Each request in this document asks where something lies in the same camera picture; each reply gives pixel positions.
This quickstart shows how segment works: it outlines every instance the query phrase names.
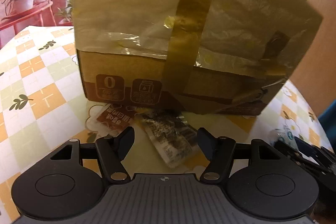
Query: silver screw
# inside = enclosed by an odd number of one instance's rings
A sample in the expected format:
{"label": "silver screw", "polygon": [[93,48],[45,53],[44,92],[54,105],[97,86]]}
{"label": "silver screw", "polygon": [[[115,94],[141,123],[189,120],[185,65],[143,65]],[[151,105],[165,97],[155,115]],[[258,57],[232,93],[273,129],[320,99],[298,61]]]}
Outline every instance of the silver screw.
{"label": "silver screw", "polygon": [[125,180],[127,178],[127,174],[123,172],[115,172],[111,175],[111,179],[113,180]]}
{"label": "silver screw", "polygon": [[218,180],[220,175],[215,172],[205,173],[203,176],[206,180]]}

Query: tablecloth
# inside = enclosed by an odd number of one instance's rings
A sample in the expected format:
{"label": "tablecloth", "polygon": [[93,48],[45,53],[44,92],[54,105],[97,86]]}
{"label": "tablecloth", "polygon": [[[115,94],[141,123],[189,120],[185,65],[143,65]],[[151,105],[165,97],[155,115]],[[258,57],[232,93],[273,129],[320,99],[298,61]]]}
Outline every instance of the tablecloth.
{"label": "tablecloth", "polygon": [[[104,103],[90,102],[83,93],[73,27],[29,26],[0,50],[0,223],[19,214],[11,200],[14,180],[38,160],[70,138],[93,142],[104,136],[88,123]],[[299,91],[286,82],[258,117],[183,113],[194,128],[214,136],[249,143],[268,141],[269,132],[284,126],[293,135],[332,150],[313,111]],[[189,173],[200,175],[208,161],[199,152],[170,169],[147,134],[136,124],[135,143],[123,161],[134,173]],[[233,170],[246,166],[235,161]],[[99,172],[95,160],[84,166]]]}

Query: cardboard box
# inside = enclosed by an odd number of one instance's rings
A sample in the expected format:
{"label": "cardboard box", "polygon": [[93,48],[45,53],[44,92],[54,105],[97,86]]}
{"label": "cardboard box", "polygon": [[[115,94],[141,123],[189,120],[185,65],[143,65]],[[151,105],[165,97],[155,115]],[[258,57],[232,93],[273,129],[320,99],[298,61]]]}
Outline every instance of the cardboard box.
{"label": "cardboard box", "polygon": [[321,23],[306,0],[75,0],[92,101],[258,115]]}

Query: ribbed surface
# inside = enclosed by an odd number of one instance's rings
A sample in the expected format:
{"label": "ribbed surface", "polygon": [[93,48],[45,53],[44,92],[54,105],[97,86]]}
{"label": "ribbed surface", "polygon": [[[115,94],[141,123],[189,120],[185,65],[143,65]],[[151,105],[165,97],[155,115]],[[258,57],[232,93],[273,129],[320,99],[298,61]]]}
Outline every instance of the ribbed surface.
{"label": "ribbed surface", "polygon": [[[259,224],[271,223],[244,215],[221,189],[199,183],[194,175],[138,174],[124,185],[109,188],[90,211],[68,220],[38,221],[22,217],[16,224]],[[312,224],[307,218],[277,222]]]}

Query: blue fabric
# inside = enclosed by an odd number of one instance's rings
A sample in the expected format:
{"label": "blue fabric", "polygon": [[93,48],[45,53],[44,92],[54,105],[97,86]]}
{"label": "blue fabric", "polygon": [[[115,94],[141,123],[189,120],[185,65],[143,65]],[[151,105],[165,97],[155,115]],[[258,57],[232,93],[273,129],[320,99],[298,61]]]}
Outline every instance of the blue fabric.
{"label": "blue fabric", "polygon": [[319,121],[336,151],[336,100],[319,116]]}

